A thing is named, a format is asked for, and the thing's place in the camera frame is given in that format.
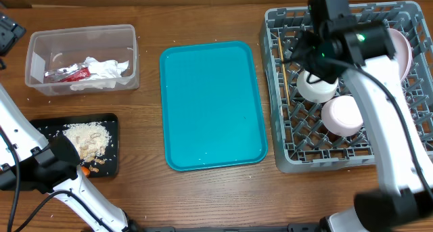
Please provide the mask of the white bowl with rice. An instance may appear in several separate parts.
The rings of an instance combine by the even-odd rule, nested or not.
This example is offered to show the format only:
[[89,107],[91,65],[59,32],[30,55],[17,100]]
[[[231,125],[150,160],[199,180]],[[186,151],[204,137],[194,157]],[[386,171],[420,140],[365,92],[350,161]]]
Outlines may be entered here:
[[334,97],[338,88],[338,79],[336,79],[336,81],[332,84],[329,84],[325,81],[315,83],[315,81],[319,80],[319,78],[315,75],[312,75],[311,81],[313,81],[314,84],[309,84],[306,81],[309,75],[309,72],[303,70],[298,75],[296,81],[297,90],[305,100],[314,103],[324,103]]

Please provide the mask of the wooden chopstick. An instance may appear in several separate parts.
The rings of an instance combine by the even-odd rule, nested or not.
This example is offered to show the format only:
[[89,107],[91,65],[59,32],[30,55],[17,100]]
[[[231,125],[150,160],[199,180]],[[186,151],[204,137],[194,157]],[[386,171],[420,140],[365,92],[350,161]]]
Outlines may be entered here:
[[280,37],[277,38],[277,43],[278,43],[279,57],[281,60],[281,71],[283,74],[283,85],[284,85],[286,102],[287,102],[287,105],[290,106],[290,95],[289,95],[289,88],[288,88],[288,79],[287,79],[287,74],[286,74],[286,65],[285,65],[285,61],[284,61],[285,59],[284,59],[283,47],[281,44],[281,38]]

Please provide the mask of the white bowl with peanuts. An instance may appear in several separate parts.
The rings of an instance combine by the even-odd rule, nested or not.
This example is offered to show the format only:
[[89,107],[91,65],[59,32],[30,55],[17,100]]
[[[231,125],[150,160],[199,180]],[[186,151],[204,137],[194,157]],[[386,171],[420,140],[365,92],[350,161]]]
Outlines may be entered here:
[[363,118],[354,97],[342,95],[324,104],[321,119],[328,131],[349,137],[356,134],[363,126]]

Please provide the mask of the red snack wrapper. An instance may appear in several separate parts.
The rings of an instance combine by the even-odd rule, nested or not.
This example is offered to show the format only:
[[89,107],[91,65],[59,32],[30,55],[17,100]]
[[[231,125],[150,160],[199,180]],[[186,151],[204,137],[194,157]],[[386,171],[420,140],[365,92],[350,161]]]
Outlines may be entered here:
[[50,70],[44,73],[44,83],[76,82],[91,76],[86,64],[73,64],[68,67]]

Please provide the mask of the white round plate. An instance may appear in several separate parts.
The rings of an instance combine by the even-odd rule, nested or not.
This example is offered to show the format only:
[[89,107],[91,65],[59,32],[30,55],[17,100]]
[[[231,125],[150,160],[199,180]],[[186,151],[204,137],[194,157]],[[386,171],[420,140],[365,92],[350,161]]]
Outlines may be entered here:
[[399,65],[399,76],[401,82],[403,82],[406,79],[413,62],[412,48],[409,41],[401,32],[393,28],[389,28],[388,32],[396,50],[395,58]]

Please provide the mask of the white tissue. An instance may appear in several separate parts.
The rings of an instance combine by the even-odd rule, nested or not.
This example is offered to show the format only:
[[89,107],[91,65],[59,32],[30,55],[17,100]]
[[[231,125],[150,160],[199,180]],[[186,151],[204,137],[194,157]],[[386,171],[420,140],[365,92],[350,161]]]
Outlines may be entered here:
[[113,89],[117,83],[127,84],[128,80],[122,78],[122,73],[129,68],[129,61],[118,63],[116,60],[97,61],[94,57],[87,57],[84,65],[88,67],[90,77],[83,81],[91,83],[73,84],[70,86],[72,91],[82,91],[84,89]]

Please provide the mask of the orange carrot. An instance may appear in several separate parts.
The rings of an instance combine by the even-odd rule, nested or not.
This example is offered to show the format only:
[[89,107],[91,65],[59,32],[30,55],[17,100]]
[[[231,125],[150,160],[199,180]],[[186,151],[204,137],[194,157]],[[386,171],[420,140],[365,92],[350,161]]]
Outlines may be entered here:
[[91,172],[91,171],[90,171],[88,168],[82,166],[82,167],[81,167],[81,170],[82,170],[83,174],[84,174],[86,177],[88,177],[88,176],[90,175],[90,172]]

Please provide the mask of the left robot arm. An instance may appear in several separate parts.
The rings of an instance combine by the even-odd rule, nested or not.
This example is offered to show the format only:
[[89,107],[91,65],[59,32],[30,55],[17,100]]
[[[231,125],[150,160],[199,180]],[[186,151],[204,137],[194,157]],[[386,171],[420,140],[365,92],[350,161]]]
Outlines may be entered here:
[[38,190],[65,203],[94,231],[140,231],[85,176],[79,156],[64,137],[48,141],[1,90],[1,190],[13,191],[7,230],[11,231],[21,191]]

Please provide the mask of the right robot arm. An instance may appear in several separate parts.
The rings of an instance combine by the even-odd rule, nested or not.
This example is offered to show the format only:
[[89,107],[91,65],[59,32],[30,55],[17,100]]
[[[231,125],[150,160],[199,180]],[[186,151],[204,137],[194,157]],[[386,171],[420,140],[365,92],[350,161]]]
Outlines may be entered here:
[[432,215],[432,161],[401,87],[383,22],[359,23],[348,0],[309,0],[312,31],[301,34],[290,61],[320,81],[343,78],[362,115],[379,187],[354,206],[322,218],[319,231],[391,231]]

